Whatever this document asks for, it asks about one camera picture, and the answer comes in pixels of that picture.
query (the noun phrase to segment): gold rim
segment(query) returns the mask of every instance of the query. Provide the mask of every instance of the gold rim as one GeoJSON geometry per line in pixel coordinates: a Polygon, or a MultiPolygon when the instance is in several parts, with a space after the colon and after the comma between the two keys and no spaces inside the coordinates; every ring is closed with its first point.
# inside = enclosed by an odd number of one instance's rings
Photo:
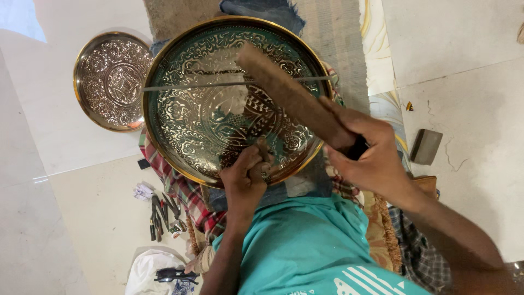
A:
{"type": "Polygon", "coordinates": [[[109,32],[105,32],[105,33],[102,33],[102,34],[94,36],[91,40],[89,40],[89,42],[87,42],[84,45],[84,47],[82,47],[82,49],[78,53],[77,60],[74,63],[74,67],[73,67],[73,89],[74,89],[74,94],[77,97],[78,104],[82,108],[82,111],[84,111],[85,115],[88,116],[88,118],[91,121],[93,121],[96,125],[104,128],[106,130],[113,131],[113,132],[119,132],[119,133],[128,133],[128,132],[137,131],[138,129],[141,129],[141,128],[144,127],[144,125],[145,125],[145,118],[144,118],[144,122],[142,122],[139,126],[131,128],[131,129],[126,129],[126,130],[111,128],[109,126],[104,126],[97,119],[92,117],[92,115],[90,113],[91,109],[88,106],[84,105],[84,102],[83,102],[82,98],[80,97],[80,93],[79,93],[78,85],[77,85],[77,72],[78,72],[79,66],[80,66],[80,59],[81,59],[82,55],[85,53],[85,50],[87,49],[87,47],[92,42],[94,42],[98,38],[104,37],[106,35],[125,36],[125,37],[128,37],[128,38],[134,39],[135,41],[137,41],[137,42],[141,43],[142,45],[144,45],[146,48],[149,48],[149,45],[147,43],[145,43],[142,39],[136,37],[135,35],[131,35],[129,33],[121,32],[121,31],[109,31],[109,32]]]}
{"type": "MultiPolygon", "coordinates": [[[[264,24],[264,25],[270,26],[270,27],[272,27],[272,28],[274,28],[276,30],[281,31],[284,34],[289,35],[295,41],[297,41],[301,46],[303,46],[307,53],[311,54],[311,56],[313,57],[314,61],[316,61],[318,63],[318,65],[320,65],[320,68],[321,68],[321,71],[322,71],[323,75],[324,76],[328,75],[328,71],[324,67],[324,64],[322,63],[320,58],[315,54],[313,49],[311,49],[311,47],[309,47],[302,39],[300,39],[299,36],[295,35],[290,30],[288,30],[288,29],[286,29],[286,28],[284,28],[284,27],[282,27],[282,26],[280,26],[278,24],[275,24],[273,22],[270,22],[270,21],[267,21],[267,20],[261,19],[261,18],[249,17],[249,16],[233,16],[233,15],[229,15],[229,16],[219,16],[219,17],[215,17],[215,18],[212,18],[212,19],[205,20],[203,22],[199,22],[196,25],[194,25],[191,28],[189,28],[188,30],[186,30],[185,32],[183,32],[182,34],[180,34],[179,36],[177,36],[176,38],[174,38],[171,41],[169,41],[167,44],[165,44],[164,47],[160,50],[160,52],[156,55],[156,57],[153,60],[153,63],[149,67],[149,69],[147,71],[147,74],[146,74],[146,79],[144,80],[143,87],[146,87],[147,85],[149,85],[149,83],[152,80],[153,74],[154,74],[155,70],[157,69],[158,64],[160,63],[160,61],[162,60],[162,58],[164,57],[166,52],[171,48],[172,45],[176,44],[178,41],[180,41],[180,39],[182,39],[183,37],[185,37],[186,35],[188,35],[189,33],[191,33],[192,31],[194,31],[194,30],[196,30],[198,28],[201,28],[203,26],[209,25],[211,23],[217,23],[218,24],[218,23],[221,23],[221,22],[226,22],[226,21],[231,20],[231,19],[248,20],[248,21],[251,21],[251,22],[259,23],[259,24],[264,24]]],[[[333,92],[332,92],[331,82],[329,80],[324,80],[323,82],[326,82],[326,84],[327,84],[327,89],[328,89],[327,93],[329,95],[329,99],[333,100],[333,92]]],[[[198,177],[196,177],[194,175],[189,174],[187,171],[185,171],[184,169],[179,167],[169,157],[169,155],[163,150],[161,145],[158,143],[156,138],[154,136],[151,136],[151,134],[153,134],[153,132],[152,132],[152,126],[151,126],[150,121],[149,121],[149,106],[148,106],[148,102],[149,102],[149,92],[143,92],[142,93],[142,102],[141,102],[141,104],[142,104],[142,110],[144,112],[144,122],[145,122],[145,125],[146,125],[146,130],[149,133],[151,144],[153,144],[153,146],[160,153],[160,155],[169,163],[169,165],[171,165],[171,167],[173,167],[175,170],[177,170],[183,176],[185,176],[185,177],[187,177],[187,178],[189,178],[189,179],[191,179],[191,180],[193,180],[193,181],[195,181],[197,183],[206,185],[206,186],[223,189],[224,186],[220,186],[221,183],[219,183],[219,182],[208,183],[205,180],[202,180],[202,179],[200,179],[200,178],[198,178],[198,177]]],[[[319,145],[315,148],[315,150],[311,154],[311,156],[307,160],[305,160],[302,165],[300,165],[299,167],[295,168],[286,177],[280,178],[278,181],[270,181],[268,183],[268,185],[280,183],[280,182],[285,181],[286,179],[290,178],[291,176],[297,174],[307,164],[309,164],[309,162],[311,162],[311,160],[318,154],[318,152],[322,148],[323,144],[324,144],[324,142],[321,140],[319,142],[319,145]]]]}

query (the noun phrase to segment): brass plate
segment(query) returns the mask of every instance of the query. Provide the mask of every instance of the brass plate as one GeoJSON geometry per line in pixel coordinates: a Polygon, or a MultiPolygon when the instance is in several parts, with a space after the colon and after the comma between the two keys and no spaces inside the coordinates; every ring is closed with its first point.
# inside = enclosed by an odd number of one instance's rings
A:
{"type": "MultiPolygon", "coordinates": [[[[145,87],[248,80],[235,63],[245,41],[294,78],[328,74],[313,51],[285,28],[258,18],[225,16],[197,24],[164,46],[145,87]]],[[[303,85],[317,97],[332,98],[328,81],[303,85]]],[[[142,98],[152,144],[177,171],[208,186],[222,188],[220,170],[259,136],[266,136],[279,166],[265,175],[268,184],[298,172],[322,145],[257,85],[153,91],[142,98]]]]}
{"type": "Polygon", "coordinates": [[[73,72],[82,110],[111,131],[142,128],[140,90],[152,61],[149,46],[133,35],[109,32],[94,37],[80,51],[73,72]]]}

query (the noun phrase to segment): metal rod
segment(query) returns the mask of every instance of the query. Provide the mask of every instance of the metal rod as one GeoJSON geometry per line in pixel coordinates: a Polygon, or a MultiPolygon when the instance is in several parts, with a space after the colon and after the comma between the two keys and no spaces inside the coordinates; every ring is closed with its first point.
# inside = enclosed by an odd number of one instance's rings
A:
{"type": "MultiPolygon", "coordinates": [[[[331,80],[331,76],[294,78],[293,80],[297,82],[324,81],[324,80],[331,80]]],[[[219,86],[253,85],[256,83],[257,83],[256,81],[241,81],[241,82],[225,82],[225,83],[214,83],[214,84],[211,83],[211,84],[175,85],[175,86],[155,86],[155,87],[142,88],[141,92],[172,90],[172,89],[206,88],[206,87],[219,87],[219,86]]]]}

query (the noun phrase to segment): crumpled paper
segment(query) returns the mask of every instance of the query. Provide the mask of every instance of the crumpled paper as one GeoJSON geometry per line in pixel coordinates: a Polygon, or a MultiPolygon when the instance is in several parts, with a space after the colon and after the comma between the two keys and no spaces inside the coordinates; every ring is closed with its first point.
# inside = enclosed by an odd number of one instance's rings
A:
{"type": "Polygon", "coordinates": [[[155,188],[149,183],[142,181],[137,183],[133,190],[133,196],[141,201],[149,201],[155,194],[155,188]]]}

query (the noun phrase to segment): plastic bag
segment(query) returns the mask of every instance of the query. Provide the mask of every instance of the plastic bag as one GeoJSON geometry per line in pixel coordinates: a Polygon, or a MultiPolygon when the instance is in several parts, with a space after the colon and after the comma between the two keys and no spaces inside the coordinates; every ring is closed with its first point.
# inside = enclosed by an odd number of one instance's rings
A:
{"type": "Polygon", "coordinates": [[[185,263],[171,253],[156,249],[150,249],[138,255],[131,266],[124,294],[172,295],[177,289],[177,280],[172,282],[154,281],[157,270],[169,267],[183,269],[185,263]]]}

